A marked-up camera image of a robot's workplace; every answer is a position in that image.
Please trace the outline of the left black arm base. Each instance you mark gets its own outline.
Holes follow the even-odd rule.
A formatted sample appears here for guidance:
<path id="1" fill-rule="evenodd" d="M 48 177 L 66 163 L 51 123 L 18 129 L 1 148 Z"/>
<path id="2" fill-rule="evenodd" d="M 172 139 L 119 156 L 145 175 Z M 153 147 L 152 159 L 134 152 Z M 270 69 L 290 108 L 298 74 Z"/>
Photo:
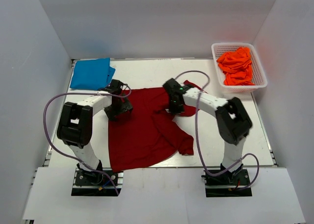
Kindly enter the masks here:
<path id="1" fill-rule="evenodd" d="M 114 173 L 110 169 L 105 169 L 110 179 L 99 173 L 87 172 L 76 169 L 71 196 L 73 197 L 117 197 L 122 190 L 123 172 Z"/>

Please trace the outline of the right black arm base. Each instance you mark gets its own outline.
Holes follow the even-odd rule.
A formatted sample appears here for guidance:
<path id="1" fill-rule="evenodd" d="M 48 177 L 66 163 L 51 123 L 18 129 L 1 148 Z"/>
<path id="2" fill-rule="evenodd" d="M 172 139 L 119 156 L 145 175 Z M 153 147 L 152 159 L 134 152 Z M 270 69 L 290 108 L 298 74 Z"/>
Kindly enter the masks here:
<path id="1" fill-rule="evenodd" d="M 250 184 L 250 177 L 247 169 L 242 169 L 234 178 L 229 178 L 227 174 L 220 176 L 201 175 L 205 182 L 205 192 L 207 198 L 238 198 L 251 197 L 250 187 L 243 189 Z"/>

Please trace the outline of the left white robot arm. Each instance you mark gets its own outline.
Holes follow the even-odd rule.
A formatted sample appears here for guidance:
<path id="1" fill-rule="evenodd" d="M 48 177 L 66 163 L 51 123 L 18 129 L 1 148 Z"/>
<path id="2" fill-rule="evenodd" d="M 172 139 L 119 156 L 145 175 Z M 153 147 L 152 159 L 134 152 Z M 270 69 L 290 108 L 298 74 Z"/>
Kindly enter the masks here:
<path id="1" fill-rule="evenodd" d="M 92 184 L 99 184 L 104 178 L 101 160 L 91 146 L 93 117 L 104 111 L 109 121 L 115 121 L 119 115 L 131 112 L 133 106 L 122 94 L 127 86 L 114 79 L 96 95 L 77 103 L 68 101 L 63 105 L 57 137 L 73 151 L 79 160 L 78 168 L 88 171 L 86 177 Z"/>

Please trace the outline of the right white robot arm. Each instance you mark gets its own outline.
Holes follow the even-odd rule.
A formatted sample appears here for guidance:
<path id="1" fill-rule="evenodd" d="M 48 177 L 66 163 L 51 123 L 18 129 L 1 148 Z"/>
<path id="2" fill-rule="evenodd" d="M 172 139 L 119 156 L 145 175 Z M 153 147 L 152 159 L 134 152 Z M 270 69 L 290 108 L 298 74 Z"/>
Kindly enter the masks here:
<path id="1" fill-rule="evenodd" d="M 244 142 L 253 125 L 241 100 L 237 97 L 230 100 L 218 98 L 191 84 L 180 85 L 173 78 L 165 82 L 163 88 L 169 96 L 170 113 L 180 114 L 185 106 L 192 106 L 216 118 L 219 134 L 225 143 L 218 174 L 225 183 L 235 183 L 243 167 Z"/>

